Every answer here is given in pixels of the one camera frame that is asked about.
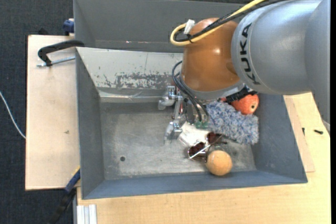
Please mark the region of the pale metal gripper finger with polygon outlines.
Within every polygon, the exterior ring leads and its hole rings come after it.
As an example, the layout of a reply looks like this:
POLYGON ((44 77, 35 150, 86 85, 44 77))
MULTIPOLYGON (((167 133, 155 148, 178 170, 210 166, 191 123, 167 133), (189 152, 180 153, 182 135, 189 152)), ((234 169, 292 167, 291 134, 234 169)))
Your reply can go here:
POLYGON ((167 106, 172 106, 175 103, 175 89, 166 88, 158 102, 159 110, 164 110, 167 106))
POLYGON ((164 143, 166 141, 176 140, 182 132, 183 130, 178 122, 170 122, 164 133, 164 143))

